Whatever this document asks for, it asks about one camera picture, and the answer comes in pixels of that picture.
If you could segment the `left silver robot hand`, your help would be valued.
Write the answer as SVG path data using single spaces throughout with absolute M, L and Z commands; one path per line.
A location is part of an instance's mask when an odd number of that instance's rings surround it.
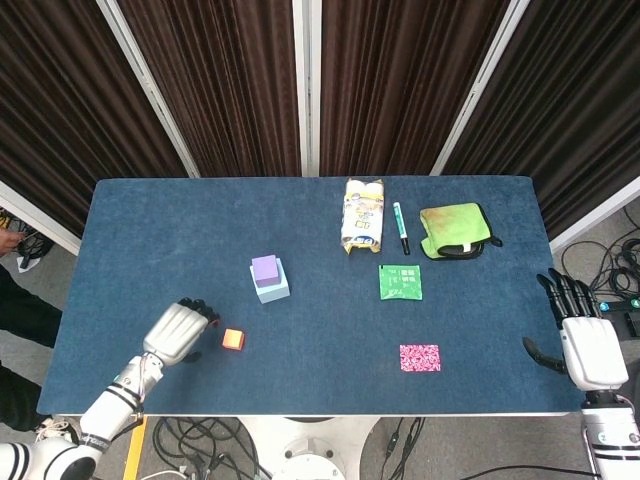
M 180 363 L 205 329 L 217 327 L 220 315 L 202 299 L 183 298 L 172 303 L 143 340 L 143 351 L 164 366 Z

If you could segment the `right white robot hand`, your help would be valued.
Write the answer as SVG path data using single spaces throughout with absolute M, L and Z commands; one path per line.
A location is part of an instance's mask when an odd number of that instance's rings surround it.
M 531 338 L 524 337 L 528 355 L 538 365 L 568 376 L 582 392 L 622 387 L 629 375 L 619 340 L 612 322 L 601 315 L 589 286 L 553 268 L 536 279 L 548 298 L 563 356 L 545 355 Z

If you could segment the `purple cube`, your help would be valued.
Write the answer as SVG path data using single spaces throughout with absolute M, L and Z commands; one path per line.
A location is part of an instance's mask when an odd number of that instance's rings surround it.
M 255 257 L 251 260 L 254 283 L 259 288 L 280 283 L 280 272 L 275 255 Z

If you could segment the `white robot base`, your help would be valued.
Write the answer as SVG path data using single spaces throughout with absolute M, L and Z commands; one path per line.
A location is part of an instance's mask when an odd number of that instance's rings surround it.
M 243 416 L 271 480 L 360 480 L 361 457 L 378 416 Z

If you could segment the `black power strip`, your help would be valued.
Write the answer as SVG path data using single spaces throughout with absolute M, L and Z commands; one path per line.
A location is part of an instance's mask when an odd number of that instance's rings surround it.
M 600 312 L 611 320 L 620 340 L 640 339 L 640 297 L 600 302 Z

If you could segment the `large light blue cube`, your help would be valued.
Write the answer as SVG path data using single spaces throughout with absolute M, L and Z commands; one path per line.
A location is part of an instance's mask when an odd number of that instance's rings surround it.
M 254 266 L 250 266 L 250 272 L 253 280 L 253 285 L 258 296 L 258 299 L 262 304 L 270 303 L 276 300 L 283 299 L 290 295 L 289 283 L 282 266 L 281 260 L 276 257 L 275 263 L 278 270 L 278 282 L 268 286 L 259 286 L 256 280 L 256 274 L 254 272 Z

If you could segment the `yellow floor tape strip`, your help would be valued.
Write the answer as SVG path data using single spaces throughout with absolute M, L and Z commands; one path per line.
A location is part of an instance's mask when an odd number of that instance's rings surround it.
M 142 418 L 141 424 L 136 426 L 132 431 L 122 480 L 137 479 L 142 450 L 144 446 L 146 426 L 147 417 L 144 416 Z

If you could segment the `blue felt table cover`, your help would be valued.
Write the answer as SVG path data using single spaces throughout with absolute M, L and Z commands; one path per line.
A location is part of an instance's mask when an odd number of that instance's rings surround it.
M 562 347 L 536 276 L 552 264 L 532 181 L 388 177 L 379 253 L 341 247 L 341 178 L 111 179 L 96 186 L 39 408 L 84 412 L 137 355 L 174 301 L 221 317 L 199 358 L 167 368 L 145 409 L 159 415 L 550 414 L 576 411 L 570 380 L 537 365 Z M 420 211 L 478 203 L 501 248 L 431 260 Z M 262 304 L 250 272 L 275 255 L 290 295 Z M 419 265 L 421 301 L 381 300 L 380 265 Z M 222 346 L 242 330 L 241 351 Z M 399 346 L 440 348 L 441 371 L 400 369 Z

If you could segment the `person in dark clothes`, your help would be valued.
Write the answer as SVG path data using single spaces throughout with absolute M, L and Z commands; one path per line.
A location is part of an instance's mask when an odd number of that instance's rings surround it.
M 19 286 L 0 265 L 0 330 L 52 348 L 62 312 Z M 63 438 L 76 442 L 71 422 L 37 411 L 41 387 L 0 361 L 0 423 L 18 432 L 33 432 L 38 440 Z

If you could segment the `pink white patterned card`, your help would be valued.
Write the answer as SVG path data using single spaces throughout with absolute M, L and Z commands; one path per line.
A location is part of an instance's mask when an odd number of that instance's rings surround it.
M 400 369 L 408 373 L 441 371 L 440 348 L 432 344 L 403 344 L 399 346 Z

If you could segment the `green cloth black trim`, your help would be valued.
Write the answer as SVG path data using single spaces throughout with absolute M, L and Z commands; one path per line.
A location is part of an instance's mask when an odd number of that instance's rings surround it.
M 487 244 L 503 246 L 478 203 L 425 208 L 420 220 L 426 234 L 421 249 L 431 260 L 472 260 Z

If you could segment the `green sachet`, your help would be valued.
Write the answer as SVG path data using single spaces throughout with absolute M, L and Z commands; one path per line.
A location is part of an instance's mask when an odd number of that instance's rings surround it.
M 419 265 L 380 265 L 378 275 L 381 300 L 422 300 Z

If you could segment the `clear yellow snack bag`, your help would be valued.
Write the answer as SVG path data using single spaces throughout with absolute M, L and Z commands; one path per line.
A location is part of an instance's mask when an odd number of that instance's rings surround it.
M 347 254 L 353 249 L 380 252 L 384 199 L 384 183 L 381 179 L 371 182 L 354 178 L 347 180 L 341 225 L 341 246 Z

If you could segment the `green marker pen black cap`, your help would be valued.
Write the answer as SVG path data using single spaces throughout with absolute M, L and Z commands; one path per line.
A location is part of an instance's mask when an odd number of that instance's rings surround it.
M 401 205 L 400 205 L 399 202 L 394 202 L 393 203 L 393 212 L 394 212 L 394 217 L 395 217 L 395 220 L 396 220 L 396 225 L 397 225 L 397 229 L 398 229 L 398 233 L 399 233 L 399 237 L 400 237 L 403 253 L 406 256 L 408 256 L 410 254 L 410 245 L 409 245 L 409 239 L 408 239 L 408 234 L 407 234 L 407 231 L 406 231 L 406 226 L 405 226 L 405 222 L 404 222 L 404 217 L 403 217 Z

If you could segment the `brown curtain partition panel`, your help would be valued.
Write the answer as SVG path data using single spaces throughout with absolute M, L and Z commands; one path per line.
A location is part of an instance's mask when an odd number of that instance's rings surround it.
M 99 181 L 186 175 L 95 0 L 0 0 L 0 182 L 82 236 Z
M 301 173 L 291 0 L 118 0 L 203 177 Z
M 640 0 L 530 0 L 448 175 L 524 175 L 550 238 L 640 177 Z
M 510 0 L 323 0 L 323 176 L 428 174 Z

